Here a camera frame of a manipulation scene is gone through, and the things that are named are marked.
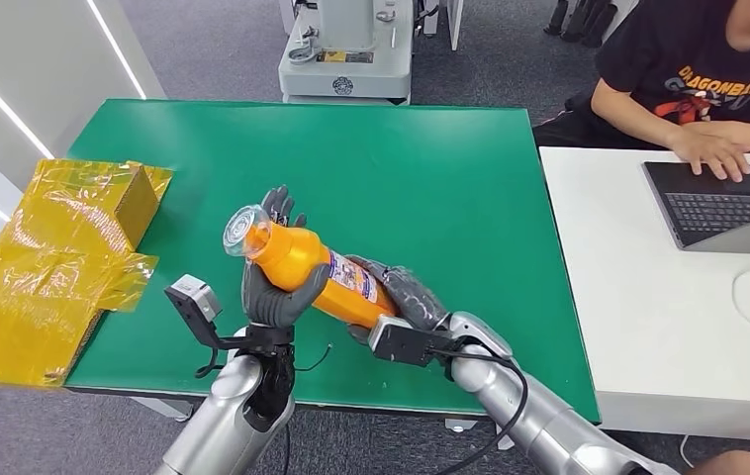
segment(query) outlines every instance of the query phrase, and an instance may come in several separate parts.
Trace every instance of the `yellow packaging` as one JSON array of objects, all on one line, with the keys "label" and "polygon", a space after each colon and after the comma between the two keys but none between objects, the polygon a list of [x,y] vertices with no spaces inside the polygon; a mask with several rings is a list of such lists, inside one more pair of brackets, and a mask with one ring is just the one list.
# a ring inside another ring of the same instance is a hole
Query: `yellow packaging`
[{"label": "yellow packaging", "polygon": [[104,310],[132,310],[157,258],[134,252],[171,178],[42,160],[0,233],[0,383],[59,386]]}]

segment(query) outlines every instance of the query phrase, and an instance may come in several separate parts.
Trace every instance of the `laptop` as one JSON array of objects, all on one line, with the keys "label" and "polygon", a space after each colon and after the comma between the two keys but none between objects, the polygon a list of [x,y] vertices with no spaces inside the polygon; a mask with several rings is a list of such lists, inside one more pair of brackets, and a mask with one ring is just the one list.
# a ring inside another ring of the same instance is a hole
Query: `laptop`
[{"label": "laptop", "polygon": [[643,163],[646,177],[683,250],[750,253],[750,174],[741,183],[688,163]]}]

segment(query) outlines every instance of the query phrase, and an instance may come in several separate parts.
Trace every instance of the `white table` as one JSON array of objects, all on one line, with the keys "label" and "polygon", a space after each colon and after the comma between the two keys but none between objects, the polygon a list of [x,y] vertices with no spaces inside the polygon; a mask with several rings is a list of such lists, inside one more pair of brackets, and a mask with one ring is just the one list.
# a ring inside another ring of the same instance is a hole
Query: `white table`
[{"label": "white table", "polygon": [[750,255],[675,247],[641,165],[672,152],[541,156],[604,427],[750,438]]}]

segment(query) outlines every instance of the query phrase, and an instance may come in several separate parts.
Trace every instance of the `white machine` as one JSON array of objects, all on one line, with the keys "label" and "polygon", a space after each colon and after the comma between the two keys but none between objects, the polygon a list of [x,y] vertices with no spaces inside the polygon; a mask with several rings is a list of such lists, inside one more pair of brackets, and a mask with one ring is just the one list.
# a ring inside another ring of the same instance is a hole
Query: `white machine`
[{"label": "white machine", "polygon": [[318,0],[299,7],[279,62],[284,102],[410,101],[413,0]]}]

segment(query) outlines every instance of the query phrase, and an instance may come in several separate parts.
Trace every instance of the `laptop keyboard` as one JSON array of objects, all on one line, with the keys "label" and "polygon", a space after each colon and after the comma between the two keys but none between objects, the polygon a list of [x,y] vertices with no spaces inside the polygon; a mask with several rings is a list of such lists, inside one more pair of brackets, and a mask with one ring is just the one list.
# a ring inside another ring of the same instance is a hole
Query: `laptop keyboard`
[{"label": "laptop keyboard", "polygon": [[750,196],[665,195],[682,231],[722,233],[750,223]]}]

